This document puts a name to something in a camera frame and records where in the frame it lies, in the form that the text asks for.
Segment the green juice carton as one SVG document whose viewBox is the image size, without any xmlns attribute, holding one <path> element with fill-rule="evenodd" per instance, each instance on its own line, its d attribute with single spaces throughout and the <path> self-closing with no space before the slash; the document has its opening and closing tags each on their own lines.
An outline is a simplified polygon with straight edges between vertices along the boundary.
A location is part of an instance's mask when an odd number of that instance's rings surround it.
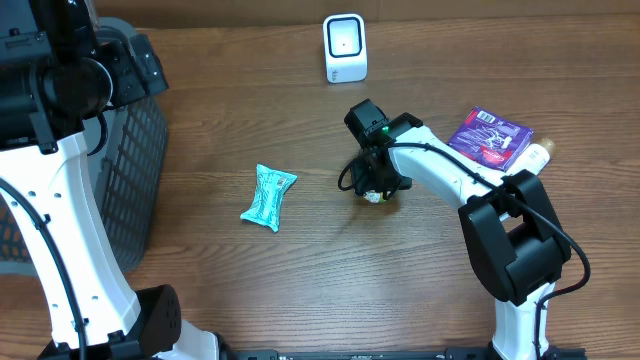
<svg viewBox="0 0 640 360">
<path fill-rule="evenodd" d="M 380 203 L 386 202 L 384 194 L 380 192 L 367 191 L 363 195 L 363 198 L 366 199 L 368 202 L 374 203 L 374 204 L 380 204 Z"/>
</svg>

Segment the teal snack packet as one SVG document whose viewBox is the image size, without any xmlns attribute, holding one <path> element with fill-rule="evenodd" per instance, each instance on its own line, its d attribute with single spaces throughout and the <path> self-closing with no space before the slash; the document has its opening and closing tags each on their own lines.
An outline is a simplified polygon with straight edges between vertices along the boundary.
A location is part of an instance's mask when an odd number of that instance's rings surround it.
<svg viewBox="0 0 640 360">
<path fill-rule="evenodd" d="M 269 227 L 277 233 L 284 195 L 297 179 L 294 174 L 257 164 L 254 199 L 240 219 Z"/>
</svg>

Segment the red purple tissue pack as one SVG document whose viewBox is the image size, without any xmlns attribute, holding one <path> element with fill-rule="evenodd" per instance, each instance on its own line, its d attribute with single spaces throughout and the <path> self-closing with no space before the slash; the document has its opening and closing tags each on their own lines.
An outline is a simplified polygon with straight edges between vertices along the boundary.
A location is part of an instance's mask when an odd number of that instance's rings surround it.
<svg viewBox="0 0 640 360">
<path fill-rule="evenodd" d="M 487 168 L 506 172 L 533 139 L 534 130 L 474 107 L 447 144 Z"/>
</svg>

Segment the white cosmetic tube gold cap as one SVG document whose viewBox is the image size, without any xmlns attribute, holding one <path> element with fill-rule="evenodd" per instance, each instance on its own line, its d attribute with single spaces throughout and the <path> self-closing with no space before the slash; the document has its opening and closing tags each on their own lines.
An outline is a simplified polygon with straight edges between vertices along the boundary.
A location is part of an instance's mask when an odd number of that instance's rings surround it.
<svg viewBox="0 0 640 360">
<path fill-rule="evenodd" d="M 527 170 L 534 175 L 539 175 L 556 150 L 556 144 L 549 138 L 542 138 L 538 142 L 531 143 L 518 156 L 512 166 L 507 170 L 507 175 L 515 175 L 522 170 Z"/>
</svg>

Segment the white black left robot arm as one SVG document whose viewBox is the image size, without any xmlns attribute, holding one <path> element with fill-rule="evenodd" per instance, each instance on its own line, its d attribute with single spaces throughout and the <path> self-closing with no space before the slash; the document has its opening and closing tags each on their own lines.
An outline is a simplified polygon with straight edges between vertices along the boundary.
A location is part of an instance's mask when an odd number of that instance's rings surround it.
<svg viewBox="0 0 640 360">
<path fill-rule="evenodd" d="M 84 123 L 168 87 L 148 38 L 100 41 L 89 1 L 1 5 L 1 195 L 35 266 L 45 359 L 218 359 L 169 285 L 134 290 L 90 181 Z"/>
</svg>

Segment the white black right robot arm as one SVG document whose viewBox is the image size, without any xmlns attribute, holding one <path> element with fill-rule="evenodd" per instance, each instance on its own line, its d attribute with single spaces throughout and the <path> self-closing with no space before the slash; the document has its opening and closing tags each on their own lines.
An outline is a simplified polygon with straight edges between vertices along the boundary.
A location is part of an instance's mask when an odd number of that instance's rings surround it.
<svg viewBox="0 0 640 360">
<path fill-rule="evenodd" d="M 365 104 L 351 109 L 344 123 L 361 147 L 343 171 L 352 178 L 350 190 L 388 200 L 418 182 L 457 210 L 471 267 L 496 300 L 488 355 L 549 356 L 547 304 L 571 245 L 537 175 L 477 164 L 409 113 L 389 119 Z"/>
</svg>

